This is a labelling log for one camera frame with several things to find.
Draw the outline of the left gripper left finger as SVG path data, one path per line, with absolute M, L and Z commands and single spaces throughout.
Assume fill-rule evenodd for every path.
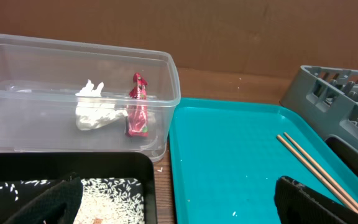
M 80 176 L 72 172 L 25 198 L 10 211 L 4 223 L 72 224 L 83 197 Z

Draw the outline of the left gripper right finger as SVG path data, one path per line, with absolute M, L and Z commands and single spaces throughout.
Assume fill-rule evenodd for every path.
M 358 224 L 358 214 L 288 176 L 276 181 L 274 203 L 283 224 Z

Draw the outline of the rice and food scraps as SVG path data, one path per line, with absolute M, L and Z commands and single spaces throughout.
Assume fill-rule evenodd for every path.
M 0 181 L 0 223 L 20 202 L 57 179 Z M 144 223 L 141 183 L 134 178 L 82 179 L 83 197 L 73 223 Z

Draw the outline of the white napkin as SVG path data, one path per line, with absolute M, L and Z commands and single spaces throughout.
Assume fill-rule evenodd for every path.
M 101 82 L 94 88 L 91 80 L 75 95 L 84 97 L 101 97 L 104 83 Z M 78 102 L 76 109 L 76 126 L 81 131 L 102 128 L 108 124 L 126 118 L 128 112 L 125 109 L 115 109 L 115 104 L 98 102 Z

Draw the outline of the red snack wrapper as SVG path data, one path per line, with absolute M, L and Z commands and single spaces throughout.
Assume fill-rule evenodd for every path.
M 135 100 L 146 100 L 147 81 L 139 74 L 135 73 L 133 76 L 135 87 L 130 91 L 129 96 Z M 148 136 L 148 116 L 147 107 L 144 105 L 129 105 L 127 107 L 127 131 L 129 137 Z

